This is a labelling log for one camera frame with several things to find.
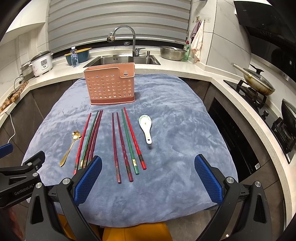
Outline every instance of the window blind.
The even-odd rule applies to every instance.
[[[49,48],[57,52],[71,46],[105,41],[117,26],[129,25],[137,39],[184,43],[191,0],[51,0]],[[127,28],[116,38],[132,38]]]

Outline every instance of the frying pan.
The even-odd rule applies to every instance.
[[[263,70],[258,69],[253,65],[251,66],[256,69],[256,72],[250,69],[241,68],[234,63],[231,63],[231,65],[241,71],[244,74],[244,79],[248,85],[254,90],[258,91],[260,94],[267,96],[271,95],[275,91],[275,88],[269,83],[269,81],[260,75]]]
[[[281,102],[281,114],[288,131],[296,137],[296,108],[283,99]]]

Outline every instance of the blue gripper pad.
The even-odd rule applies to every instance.
[[[8,143],[4,146],[0,146],[0,158],[5,157],[12,151],[13,151],[13,145],[11,143]]]
[[[222,187],[199,155],[194,159],[194,167],[212,202],[220,205],[223,201]]]
[[[98,156],[88,170],[85,172],[84,176],[81,178],[80,182],[77,184],[74,190],[74,203],[78,207],[79,204],[84,203],[89,192],[91,191],[96,179],[102,170],[102,159]]]

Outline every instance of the stainless steel sink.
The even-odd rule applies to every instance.
[[[149,55],[149,57],[147,57],[146,55],[139,55],[138,57],[133,57],[130,54],[115,54],[96,57],[93,61],[89,62],[86,66],[84,66],[84,68],[103,64],[119,64],[132,62],[135,62],[135,64],[160,65],[160,63],[153,55]]]

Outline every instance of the white countertop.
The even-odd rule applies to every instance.
[[[254,111],[254,109],[229,85],[223,80],[229,80],[238,83],[241,78],[228,72],[224,72],[223,75],[215,74],[202,70],[196,64],[191,61],[177,62],[170,61],[160,57],[160,51],[157,48],[147,48],[150,50],[151,55],[154,55],[161,65],[148,65],[148,64],[136,64],[136,74],[152,74],[152,73],[164,73],[172,74],[178,77],[193,78],[197,80],[204,80],[211,82],[216,86],[243,114],[250,125],[258,134],[265,148],[267,149],[272,162],[279,175],[279,179],[282,185],[285,204],[286,204],[286,219],[287,224],[291,221],[293,215],[296,212],[296,164],[288,164],[285,155],[275,139],[272,132],[269,130],[267,125],[261,119],[261,117]],[[53,68],[48,73],[42,76],[31,79],[23,90],[20,99],[22,99],[30,90],[39,88],[41,86],[62,82],[66,80],[78,79],[84,77],[83,68],[87,63],[93,60],[95,57],[100,55],[118,54],[118,53],[131,53],[129,48],[112,47],[105,48],[102,50],[93,50],[90,53],[90,59],[87,62],[81,63],[78,67],[73,68],[69,66],[64,57],[53,61]],[[9,90],[1,93],[0,90],[0,103],[7,98],[9,93],[13,90],[13,83]],[[7,111],[11,112],[17,103],[12,103],[6,108]],[[7,115],[0,117],[0,127],[4,123]]]

